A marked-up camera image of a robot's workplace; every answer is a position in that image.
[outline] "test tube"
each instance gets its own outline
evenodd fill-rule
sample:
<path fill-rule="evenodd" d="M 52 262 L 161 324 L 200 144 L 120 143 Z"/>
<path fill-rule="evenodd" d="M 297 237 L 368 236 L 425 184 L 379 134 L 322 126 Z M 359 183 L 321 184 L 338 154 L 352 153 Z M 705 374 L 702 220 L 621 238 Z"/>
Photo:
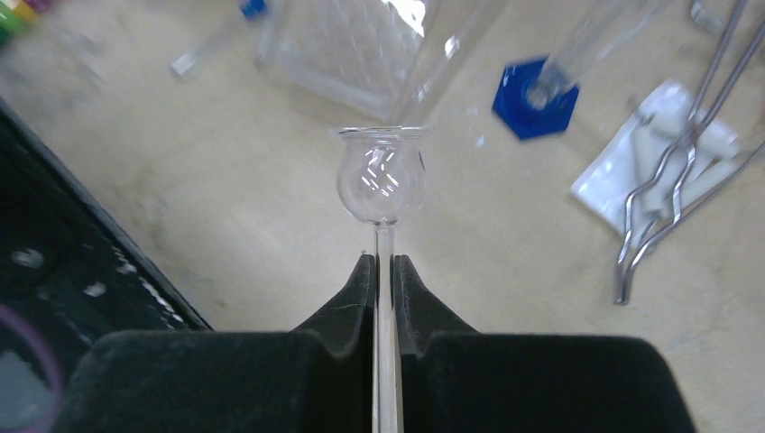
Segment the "test tube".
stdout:
<path fill-rule="evenodd" d="M 264 0 L 246 0 L 239 6 L 235 16 L 226 20 L 196 47 L 186 51 L 171 63 L 171 71 L 178 79 L 184 79 L 204 59 L 215 54 L 244 28 L 267 10 Z"/>
<path fill-rule="evenodd" d="M 543 109 L 573 88 L 596 62 L 627 42 L 669 0 L 596 0 L 564 43 L 548 57 L 526 100 Z"/>

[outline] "blue hexagonal base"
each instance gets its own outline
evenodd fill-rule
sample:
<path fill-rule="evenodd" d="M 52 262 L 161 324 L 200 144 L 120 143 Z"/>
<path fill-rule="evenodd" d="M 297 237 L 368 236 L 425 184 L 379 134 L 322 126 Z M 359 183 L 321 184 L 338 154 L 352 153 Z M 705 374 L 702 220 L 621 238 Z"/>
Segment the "blue hexagonal base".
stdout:
<path fill-rule="evenodd" d="M 521 141 L 565 132 L 579 97 L 579 88 L 572 88 L 541 110 L 529 105 L 526 89 L 539 76 L 545 60 L 508 65 L 494 99 L 492 110 Z"/>

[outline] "beige table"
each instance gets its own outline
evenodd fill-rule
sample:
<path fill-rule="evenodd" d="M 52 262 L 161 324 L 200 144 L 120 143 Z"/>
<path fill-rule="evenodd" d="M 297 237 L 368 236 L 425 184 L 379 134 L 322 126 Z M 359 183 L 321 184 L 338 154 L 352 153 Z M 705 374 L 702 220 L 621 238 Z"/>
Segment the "beige table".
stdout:
<path fill-rule="evenodd" d="M 369 122 L 270 86 L 251 41 L 179 84 L 168 61 L 231 9 L 154 3 L 60 14 L 103 49 L 88 57 L 100 92 L 47 115 L 12 103 L 214 327 L 294 327 L 373 247 L 336 197 L 342 149 L 327 133 Z M 502 67 L 550 51 L 583 2 L 510 3 L 429 120 L 438 129 L 424 151 L 429 197 L 401 228 L 399 251 L 484 332 L 645 338 L 671 364 L 701 431 L 761 431 L 763 162 L 642 265 L 627 308 L 612 305 L 618 237 L 568 195 L 629 115 L 626 98 L 666 78 L 695 88 L 714 38 L 675 2 L 586 76 L 565 135 L 520 144 L 489 109 Z M 749 145 L 762 128 L 763 77 L 760 61 L 722 113 Z"/>

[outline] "metal screw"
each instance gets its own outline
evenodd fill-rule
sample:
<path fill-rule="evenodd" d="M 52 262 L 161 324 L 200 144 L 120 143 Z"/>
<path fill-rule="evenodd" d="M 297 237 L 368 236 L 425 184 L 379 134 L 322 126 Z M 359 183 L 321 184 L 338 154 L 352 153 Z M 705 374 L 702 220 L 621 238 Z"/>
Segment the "metal screw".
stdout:
<path fill-rule="evenodd" d="M 32 248 L 22 248 L 11 253 L 11 260 L 19 266 L 25 268 L 39 268 L 45 263 L 45 257 L 37 250 Z"/>

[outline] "purple cable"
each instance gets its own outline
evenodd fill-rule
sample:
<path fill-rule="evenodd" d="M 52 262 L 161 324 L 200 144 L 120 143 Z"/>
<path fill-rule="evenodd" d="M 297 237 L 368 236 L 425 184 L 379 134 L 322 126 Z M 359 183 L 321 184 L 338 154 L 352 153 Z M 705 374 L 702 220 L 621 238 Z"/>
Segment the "purple cable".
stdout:
<path fill-rule="evenodd" d="M 12 430 L 0 428 L 0 433 L 45 433 L 55 420 L 59 412 L 61 398 L 64 395 L 64 380 L 61 376 L 59 362 L 56 360 L 53 349 L 45 342 L 40 333 L 34 329 L 32 324 L 3 304 L 0 304 L 0 325 L 9 327 L 32 350 L 37 361 L 42 365 L 45 379 L 47 379 L 48 386 L 51 387 L 53 392 L 51 411 L 43 419 L 30 427 Z"/>

